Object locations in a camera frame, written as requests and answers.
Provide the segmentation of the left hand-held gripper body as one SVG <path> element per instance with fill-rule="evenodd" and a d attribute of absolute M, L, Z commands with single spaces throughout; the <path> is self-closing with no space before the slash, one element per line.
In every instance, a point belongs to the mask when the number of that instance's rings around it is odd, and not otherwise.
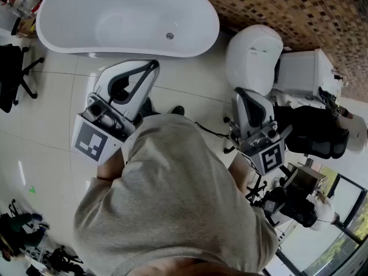
<path fill-rule="evenodd" d="M 139 126 L 134 121 L 141 120 L 143 101 L 132 97 L 127 103 L 113 107 L 96 93 L 90 93 L 87 102 L 87 108 L 76 115 L 71 145 L 102 165 Z"/>

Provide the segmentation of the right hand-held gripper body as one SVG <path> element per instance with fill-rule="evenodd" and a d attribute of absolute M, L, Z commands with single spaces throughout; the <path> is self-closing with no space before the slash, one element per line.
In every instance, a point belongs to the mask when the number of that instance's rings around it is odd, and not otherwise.
<path fill-rule="evenodd" d="M 291 134 L 289 125 L 281 133 L 276 121 L 270 121 L 253 132 L 242 132 L 236 125 L 231 126 L 230 140 L 235 149 L 261 176 L 265 176 L 285 162 L 285 139 Z"/>

